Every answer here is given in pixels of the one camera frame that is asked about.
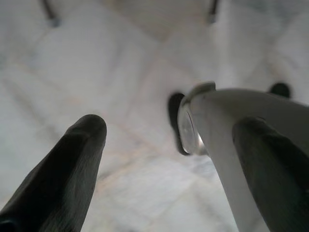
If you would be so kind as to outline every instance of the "chair leg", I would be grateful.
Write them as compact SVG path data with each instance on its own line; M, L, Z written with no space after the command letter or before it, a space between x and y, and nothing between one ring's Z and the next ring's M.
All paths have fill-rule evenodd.
M44 10L44 13L46 15L49 25L54 28L58 27L60 25L60 19L58 15L55 13L49 0L41 0L41 2L42 2L42 7L43 7L43 10Z
M219 5L219 0L212 0L211 8L208 14L208 21L210 23L214 23L216 21L216 17L218 13L218 5Z

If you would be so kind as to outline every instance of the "black pointed object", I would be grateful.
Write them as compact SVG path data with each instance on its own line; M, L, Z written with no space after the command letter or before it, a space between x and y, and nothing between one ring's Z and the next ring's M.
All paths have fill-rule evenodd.
M178 127L178 111L184 95L182 93L174 93L170 96L168 102L168 111L169 111L169 123L174 130L175 134L175 142L177 146L177 150L184 156L189 156L190 154L187 153L184 148L182 141L180 139L180 132Z
M79 232L93 195L106 124L86 115L27 175L0 212L1 232Z

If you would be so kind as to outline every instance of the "floor tile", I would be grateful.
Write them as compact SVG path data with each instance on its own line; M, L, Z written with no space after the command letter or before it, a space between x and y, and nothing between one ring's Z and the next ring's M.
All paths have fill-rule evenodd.
M103 150L98 178L106 178L133 164L139 158L143 144L117 125L107 123L106 144Z
M49 131L25 110L7 84L0 81L0 201L11 196L29 171L54 145Z
M77 101L122 121L156 42L90 1L52 30L22 62Z
M176 91L188 93L198 83L166 59L158 58L130 110L126 127L143 141L160 149L172 134L167 112L169 96Z
M232 0L232 2L263 14L268 21L269 33L274 36L282 33L294 17L309 6L307 0Z
M172 136L162 146L160 151L165 156L180 163L188 171L207 179L207 181L216 182L218 180L217 171L208 155L183 156L177 151L176 143Z
M0 2L0 68L32 48L48 30L37 0Z
M148 229L149 232L237 232L222 188L197 181Z
M274 69L292 86L293 99L306 104L309 103L308 23L308 13L296 17L268 55Z
M196 176L177 162L145 149L137 162L116 178L99 179L97 192L106 192L118 204L154 219L195 180Z
M105 192L96 192L92 198L83 232L142 232L150 219L133 209L115 202Z
M239 87L268 92L271 86L277 82L288 83L284 76L279 75L267 60L263 60L253 73L239 84Z
M162 54L202 81L219 78L215 30L205 23L204 17L192 16L179 23L164 42Z
M203 14L205 7L198 0L104 0L103 2L159 41L165 40L174 27L186 17Z

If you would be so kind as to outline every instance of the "black rubber tip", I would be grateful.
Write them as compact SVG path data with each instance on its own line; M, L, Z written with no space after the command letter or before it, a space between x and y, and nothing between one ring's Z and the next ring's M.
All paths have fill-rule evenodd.
M290 87L286 83L275 83L271 88L269 93L284 97L291 98Z
M176 146L179 153L184 156L190 155L183 149L183 144L180 139L180 133L178 128L178 111L181 104L182 99L184 98L184 94L182 93L174 93L170 96L168 102L168 111L169 111L169 123L172 126L175 134Z

